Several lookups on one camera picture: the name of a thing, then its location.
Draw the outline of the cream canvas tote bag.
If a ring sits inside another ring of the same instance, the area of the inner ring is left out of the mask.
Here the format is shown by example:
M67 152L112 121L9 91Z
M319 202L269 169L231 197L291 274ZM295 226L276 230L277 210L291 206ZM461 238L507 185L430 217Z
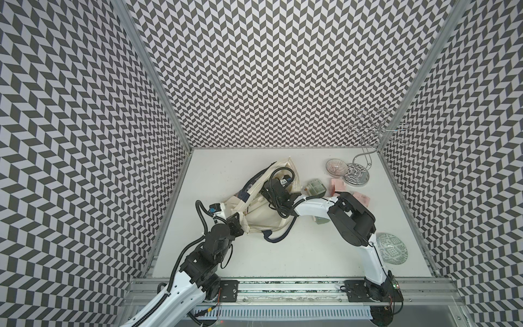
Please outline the cream canvas tote bag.
M269 243L279 243L284 240L295 224L297 214L280 217L275 210L269 208L268 201L262 195L262 187L266 181L272 179L280 181L280 178L286 174L294 177L294 182L286 187L286 190L290 193L299 193L301 197L302 185L296 165L291 158L282 159L255 174L240 191L223 203L226 217L238 213L244 232L247 234L259 232Z

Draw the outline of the pink pencil sharpener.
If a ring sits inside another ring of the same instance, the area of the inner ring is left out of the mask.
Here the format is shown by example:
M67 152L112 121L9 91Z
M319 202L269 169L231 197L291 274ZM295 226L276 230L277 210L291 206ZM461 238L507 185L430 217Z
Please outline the pink pencil sharpener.
M347 191L345 182L343 181L343 179L340 178L332 178L330 182L330 187L332 195Z
M353 196L356 200L358 200L362 205L365 207L368 207L370 204L370 198L360 192L354 192Z

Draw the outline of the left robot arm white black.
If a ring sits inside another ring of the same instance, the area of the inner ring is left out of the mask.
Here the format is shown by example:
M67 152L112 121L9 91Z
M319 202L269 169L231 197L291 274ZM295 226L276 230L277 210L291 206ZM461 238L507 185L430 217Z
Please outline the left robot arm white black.
M201 320L218 308L221 278L217 274L233 241L244 234L238 213L229 217L213 204L206 211L196 201L196 211L204 234L187 245L178 257L169 281L141 311L124 326L175 326L189 317L198 326L212 326L214 321Z

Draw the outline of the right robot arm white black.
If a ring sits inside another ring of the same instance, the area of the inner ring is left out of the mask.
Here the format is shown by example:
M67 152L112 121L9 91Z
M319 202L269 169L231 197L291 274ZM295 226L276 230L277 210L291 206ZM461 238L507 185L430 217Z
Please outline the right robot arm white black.
M290 226L301 216L328 219L342 239L358 250L364 278L347 280L340 287L347 294L348 301L385 302L390 307L404 302L400 286L392 271L385 268L378 250L374 215L348 192L329 198L291 193L287 188L296 175L291 168L286 168L290 174L283 177L285 182L282 183L276 177L276 173L282 170L276 169L261 187L261 194L268 201L269 208L283 219L293 217Z

